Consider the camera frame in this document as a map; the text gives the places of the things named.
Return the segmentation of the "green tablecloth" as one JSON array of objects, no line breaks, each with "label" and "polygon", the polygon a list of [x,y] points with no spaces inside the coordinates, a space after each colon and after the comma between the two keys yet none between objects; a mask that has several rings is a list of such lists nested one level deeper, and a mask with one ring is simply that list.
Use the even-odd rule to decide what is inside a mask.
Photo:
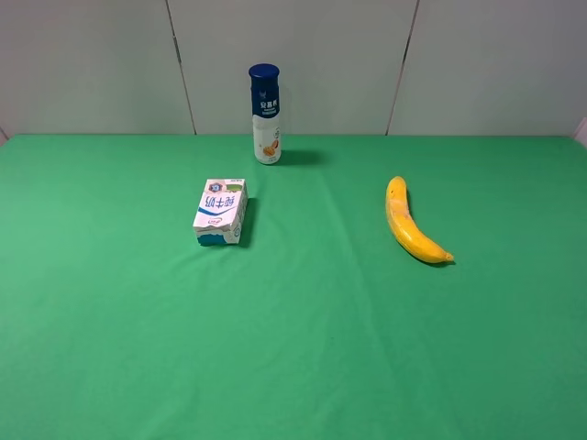
[{"label": "green tablecloth", "polygon": [[[583,439],[586,150],[564,137],[16,136],[4,439]],[[396,241],[385,192],[453,263]],[[245,179],[201,246],[208,179]]]}]

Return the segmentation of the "white blue milk carton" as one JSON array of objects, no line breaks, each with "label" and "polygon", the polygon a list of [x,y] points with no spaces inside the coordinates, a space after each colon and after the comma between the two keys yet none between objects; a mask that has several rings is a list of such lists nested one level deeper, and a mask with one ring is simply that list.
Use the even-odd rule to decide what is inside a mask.
[{"label": "white blue milk carton", "polygon": [[201,246],[236,245],[249,201],[245,179],[208,179],[193,229]]}]

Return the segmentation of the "yellow banana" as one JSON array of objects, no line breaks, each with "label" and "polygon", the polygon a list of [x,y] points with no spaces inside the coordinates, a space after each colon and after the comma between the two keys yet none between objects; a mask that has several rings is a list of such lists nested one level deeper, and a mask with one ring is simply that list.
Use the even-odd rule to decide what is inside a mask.
[{"label": "yellow banana", "polygon": [[428,264],[454,262],[452,254],[423,234],[416,225],[409,210],[406,182],[401,176],[393,177],[387,185],[385,211],[396,241],[414,258]]}]

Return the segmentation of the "blue white yogurt bottle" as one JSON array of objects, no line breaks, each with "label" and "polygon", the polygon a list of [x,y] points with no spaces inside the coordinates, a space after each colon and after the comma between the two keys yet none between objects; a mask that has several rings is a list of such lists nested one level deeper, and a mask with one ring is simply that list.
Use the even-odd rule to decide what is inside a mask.
[{"label": "blue white yogurt bottle", "polygon": [[265,165],[276,163],[282,154],[279,74],[269,63],[249,68],[254,154]]}]

